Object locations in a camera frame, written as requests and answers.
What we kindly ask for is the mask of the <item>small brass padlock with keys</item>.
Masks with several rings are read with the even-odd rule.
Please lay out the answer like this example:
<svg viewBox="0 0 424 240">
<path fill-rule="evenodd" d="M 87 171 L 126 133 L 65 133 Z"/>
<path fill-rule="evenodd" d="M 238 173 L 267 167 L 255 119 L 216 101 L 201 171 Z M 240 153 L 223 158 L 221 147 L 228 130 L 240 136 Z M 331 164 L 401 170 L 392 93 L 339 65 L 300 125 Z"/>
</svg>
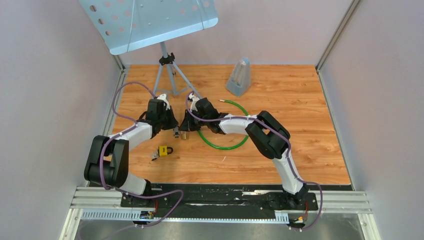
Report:
<svg viewBox="0 0 424 240">
<path fill-rule="evenodd" d="M 188 140 L 189 139 L 189 133 L 187 131 L 179 130 L 178 127 L 175 127 L 173 129 L 173 136 L 177 138 L 181 138 L 182 140 Z"/>
</svg>

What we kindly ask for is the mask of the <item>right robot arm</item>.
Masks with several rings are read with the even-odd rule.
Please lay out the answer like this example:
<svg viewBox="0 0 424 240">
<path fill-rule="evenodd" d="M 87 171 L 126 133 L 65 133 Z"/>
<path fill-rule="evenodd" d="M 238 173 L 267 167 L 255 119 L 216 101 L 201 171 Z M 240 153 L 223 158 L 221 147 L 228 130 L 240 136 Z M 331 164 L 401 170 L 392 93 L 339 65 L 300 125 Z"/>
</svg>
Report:
<svg viewBox="0 0 424 240">
<path fill-rule="evenodd" d="M 190 92 L 186 102 L 188 123 L 183 131 L 197 131 L 206 126 L 215 134 L 240 134 L 248 136 L 256 149 L 272 160 L 282 181 L 286 204 L 298 209 L 306 201 L 308 187 L 300 178 L 291 153 L 290 133 L 268 111 L 257 115 L 237 116 L 218 112 L 206 98 L 199 98 Z"/>
</svg>

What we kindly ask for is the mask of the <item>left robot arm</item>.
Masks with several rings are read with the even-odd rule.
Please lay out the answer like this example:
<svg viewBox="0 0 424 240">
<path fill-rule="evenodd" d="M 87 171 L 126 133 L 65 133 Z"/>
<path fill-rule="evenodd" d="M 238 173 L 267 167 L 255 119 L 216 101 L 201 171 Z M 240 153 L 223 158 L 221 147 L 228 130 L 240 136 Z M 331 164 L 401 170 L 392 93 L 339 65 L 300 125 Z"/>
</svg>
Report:
<svg viewBox="0 0 424 240">
<path fill-rule="evenodd" d="M 160 131 L 173 130 L 177 126 L 178 121 L 165 95 L 150 99 L 147 110 L 131 127 L 115 135 L 94 137 L 84 168 L 85 180 L 106 189 L 115 188 L 134 196 L 140 206 L 149 206 L 153 201 L 151 182 L 130 173 L 129 153 Z"/>
</svg>

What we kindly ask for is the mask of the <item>yellow padlock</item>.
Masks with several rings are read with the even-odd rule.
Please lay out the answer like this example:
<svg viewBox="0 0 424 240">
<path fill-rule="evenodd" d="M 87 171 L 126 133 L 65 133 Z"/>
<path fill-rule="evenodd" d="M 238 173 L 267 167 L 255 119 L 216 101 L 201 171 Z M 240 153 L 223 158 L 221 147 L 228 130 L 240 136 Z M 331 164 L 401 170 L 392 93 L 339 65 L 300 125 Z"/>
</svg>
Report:
<svg viewBox="0 0 424 240">
<path fill-rule="evenodd" d="M 159 157 L 165 157 L 171 155 L 174 152 L 174 149 L 170 146 L 160 145 L 157 152 Z"/>
</svg>

